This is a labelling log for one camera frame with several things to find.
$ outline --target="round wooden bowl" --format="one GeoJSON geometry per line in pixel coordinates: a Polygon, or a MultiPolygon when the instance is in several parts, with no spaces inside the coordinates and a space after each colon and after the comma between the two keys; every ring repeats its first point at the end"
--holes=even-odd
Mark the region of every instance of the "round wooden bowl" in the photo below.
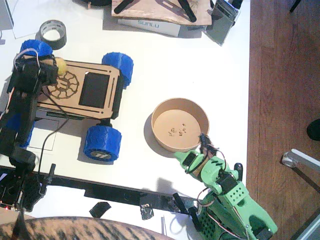
{"type": "Polygon", "coordinates": [[[152,113],[152,132],[158,143],[170,152],[187,152],[199,145],[200,133],[208,134],[205,111],[185,98],[160,103],[152,113]]]}

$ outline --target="chair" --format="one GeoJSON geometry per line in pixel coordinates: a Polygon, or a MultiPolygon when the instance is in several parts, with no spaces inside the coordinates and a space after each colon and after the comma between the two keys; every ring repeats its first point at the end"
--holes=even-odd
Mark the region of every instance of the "chair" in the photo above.
{"type": "Polygon", "coordinates": [[[292,13],[296,7],[298,6],[298,4],[301,2],[301,0],[295,0],[295,3],[293,4],[293,6],[290,9],[290,13],[292,13]]]}

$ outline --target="wooden floor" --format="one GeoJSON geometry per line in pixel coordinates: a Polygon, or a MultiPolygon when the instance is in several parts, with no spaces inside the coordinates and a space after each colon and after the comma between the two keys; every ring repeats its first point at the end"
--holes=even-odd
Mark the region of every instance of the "wooden floor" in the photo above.
{"type": "MultiPolygon", "coordinates": [[[[280,164],[291,148],[320,160],[320,142],[306,133],[320,118],[320,0],[290,13],[293,3],[251,0],[246,182],[278,226],[273,240],[295,239],[320,209],[319,188],[280,164]]],[[[299,169],[320,186],[319,173],[299,169]]]]}

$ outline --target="green robotic arm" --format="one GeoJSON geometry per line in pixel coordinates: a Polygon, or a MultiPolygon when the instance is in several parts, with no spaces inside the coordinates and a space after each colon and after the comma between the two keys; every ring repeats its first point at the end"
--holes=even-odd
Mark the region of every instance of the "green robotic arm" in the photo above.
{"type": "Polygon", "coordinates": [[[249,196],[239,179],[242,172],[231,170],[225,159],[206,152],[206,155],[195,150],[174,154],[187,174],[211,189],[200,204],[198,216],[203,238],[270,239],[278,228],[268,213],[249,196]]]}

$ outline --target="blue wheel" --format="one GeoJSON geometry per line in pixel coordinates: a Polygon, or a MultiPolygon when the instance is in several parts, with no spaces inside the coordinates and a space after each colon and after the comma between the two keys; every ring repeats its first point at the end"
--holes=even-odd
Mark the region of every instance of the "blue wheel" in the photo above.
{"type": "MultiPolygon", "coordinates": [[[[12,118],[10,118],[10,120],[7,122],[7,124],[5,126],[9,129],[13,129],[15,131],[18,131],[19,127],[20,127],[20,114],[16,114],[12,118]]],[[[24,144],[20,145],[21,148],[26,148],[29,146],[34,127],[35,127],[35,122],[33,122],[33,124],[32,124],[32,128],[29,133],[28,139],[26,140],[26,142],[24,144]]]]}
{"type": "Polygon", "coordinates": [[[129,86],[134,69],[134,61],[131,57],[120,52],[110,52],[103,56],[102,64],[119,69],[124,76],[123,88],[126,89],[129,86]]]}
{"type": "Polygon", "coordinates": [[[112,162],[119,157],[121,138],[121,133],[110,126],[92,126],[86,133],[83,153],[94,160],[112,162]]]}
{"type": "MultiPolygon", "coordinates": [[[[52,48],[46,44],[44,41],[30,39],[22,43],[20,52],[26,49],[35,49],[38,52],[39,57],[51,55],[53,53],[52,48]]],[[[34,51],[27,51],[25,54],[35,56],[34,51]]]]}

